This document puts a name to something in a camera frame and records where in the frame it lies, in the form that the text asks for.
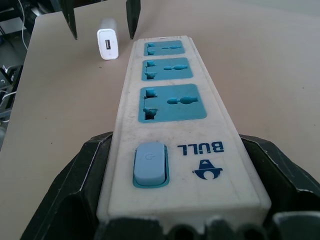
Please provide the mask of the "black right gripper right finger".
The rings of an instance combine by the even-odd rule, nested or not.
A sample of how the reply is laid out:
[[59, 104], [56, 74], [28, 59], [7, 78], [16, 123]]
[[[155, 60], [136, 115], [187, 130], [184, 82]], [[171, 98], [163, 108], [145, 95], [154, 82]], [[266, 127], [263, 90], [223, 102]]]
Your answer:
[[320, 183], [307, 171], [271, 141], [243, 134], [240, 138], [270, 197], [269, 216], [320, 210]]

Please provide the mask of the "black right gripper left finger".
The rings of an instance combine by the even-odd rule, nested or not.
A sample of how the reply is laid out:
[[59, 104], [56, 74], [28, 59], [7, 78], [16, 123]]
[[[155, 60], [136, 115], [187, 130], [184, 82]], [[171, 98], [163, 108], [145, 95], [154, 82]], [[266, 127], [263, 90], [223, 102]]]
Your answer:
[[56, 176], [23, 240], [92, 240], [99, 225], [97, 207], [112, 132], [92, 137]]

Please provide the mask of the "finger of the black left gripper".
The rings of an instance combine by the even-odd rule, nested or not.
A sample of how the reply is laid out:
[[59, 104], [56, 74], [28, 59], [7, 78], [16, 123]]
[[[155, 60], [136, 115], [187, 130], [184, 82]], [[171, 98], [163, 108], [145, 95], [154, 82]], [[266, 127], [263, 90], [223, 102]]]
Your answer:
[[139, 17], [141, 12], [141, 1], [140, 0], [127, 0], [126, 1], [126, 17], [129, 31], [129, 37], [132, 40], [135, 36]]
[[62, 13], [75, 40], [78, 39], [73, 0], [62, 0]]

